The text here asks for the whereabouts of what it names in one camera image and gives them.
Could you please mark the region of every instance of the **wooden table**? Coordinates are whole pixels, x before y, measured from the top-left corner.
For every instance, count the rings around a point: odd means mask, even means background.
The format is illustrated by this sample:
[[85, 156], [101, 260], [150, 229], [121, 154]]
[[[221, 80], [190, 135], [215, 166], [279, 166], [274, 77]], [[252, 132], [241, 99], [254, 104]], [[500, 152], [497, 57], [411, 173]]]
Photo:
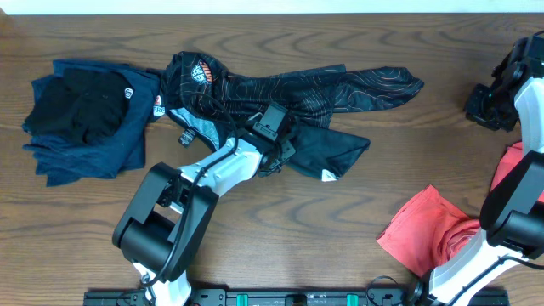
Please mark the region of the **wooden table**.
[[[166, 67], [197, 50], [233, 72], [267, 76], [345, 63], [351, 70], [405, 66], [425, 82], [394, 110], [337, 114], [331, 128], [371, 148], [336, 183], [291, 169], [240, 184], [221, 199], [190, 278], [237, 287], [363, 287], [379, 275], [413, 277], [376, 237], [418, 191], [477, 217], [496, 165], [520, 138], [464, 118], [473, 86], [514, 41], [544, 28], [538, 14], [160, 15], [0, 17], [0, 296], [2, 305], [78, 305], [88, 289], [128, 288], [139, 276], [111, 233], [149, 168], [209, 154], [177, 143], [164, 117], [146, 128], [145, 169], [115, 180], [46, 188], [21, 149], [30, 81], [64, 58]], [[544, 303], [544, 274], [521, 267], [494, 284], [513, 305]]]

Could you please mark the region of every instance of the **white wall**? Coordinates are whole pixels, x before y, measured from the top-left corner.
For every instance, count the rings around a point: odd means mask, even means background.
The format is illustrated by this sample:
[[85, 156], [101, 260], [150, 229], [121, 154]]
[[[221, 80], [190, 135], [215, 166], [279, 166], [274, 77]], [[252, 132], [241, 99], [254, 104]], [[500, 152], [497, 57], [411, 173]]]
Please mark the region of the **white wall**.
[[0, 0], [0, 8], [6, 14], [541, 13], [544, 0]]

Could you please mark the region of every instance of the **crumpled red fabric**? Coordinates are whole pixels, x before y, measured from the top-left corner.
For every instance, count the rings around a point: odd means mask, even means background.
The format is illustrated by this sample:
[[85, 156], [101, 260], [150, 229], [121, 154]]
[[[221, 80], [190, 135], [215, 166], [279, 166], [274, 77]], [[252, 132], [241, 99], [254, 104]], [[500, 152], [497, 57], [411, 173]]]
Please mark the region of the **crumpled red fabric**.
[[[523, 156], [521, 142], [508, 147], [497, 166], [492, 190]], [[544, 193], [539, 201], [544, 201]], [[453, 258], [478, 230], [478, 220], [468, 217], [429, 185], [397, 212], [377, 243], [421, 277]]]

